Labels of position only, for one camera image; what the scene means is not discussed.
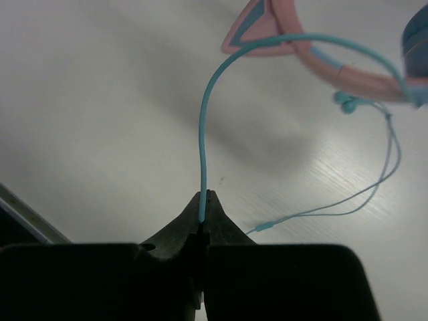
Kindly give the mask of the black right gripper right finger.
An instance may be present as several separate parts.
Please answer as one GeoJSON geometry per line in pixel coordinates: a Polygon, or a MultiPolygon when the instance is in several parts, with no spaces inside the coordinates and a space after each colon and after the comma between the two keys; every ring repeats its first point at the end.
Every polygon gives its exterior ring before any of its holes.
{"type": "Polygon", "coordinates": [[[209,320],[379,320],[364,268],[336,244],[259,245],[207,193],[204,301],[209,320]]]}

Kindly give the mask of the pink blue cat-ear headphones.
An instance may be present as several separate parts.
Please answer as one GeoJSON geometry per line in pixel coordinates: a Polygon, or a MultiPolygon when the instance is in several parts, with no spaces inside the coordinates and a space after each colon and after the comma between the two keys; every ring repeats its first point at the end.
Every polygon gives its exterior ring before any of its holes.
{"type": "Polygon", "coordinates": [[[406,76],[366,73],[334,60],[314,45],[300,23],[294,1],[250,1],[232,25],[221,50],[235,54],[249,48],[251,56],[295,55],[309,70],[334,87],[385,102],[427,103],[427,8],[419,10],[402,37],[406,76]]]}

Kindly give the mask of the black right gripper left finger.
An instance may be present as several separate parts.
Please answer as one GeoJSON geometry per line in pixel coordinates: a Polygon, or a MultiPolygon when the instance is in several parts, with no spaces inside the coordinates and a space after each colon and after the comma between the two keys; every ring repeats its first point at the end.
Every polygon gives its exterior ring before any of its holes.
{"type": "Polygon", "coordinates": [[[193,320],[199,197],[141,244],[10,245],[2,320],[193,320]]]}

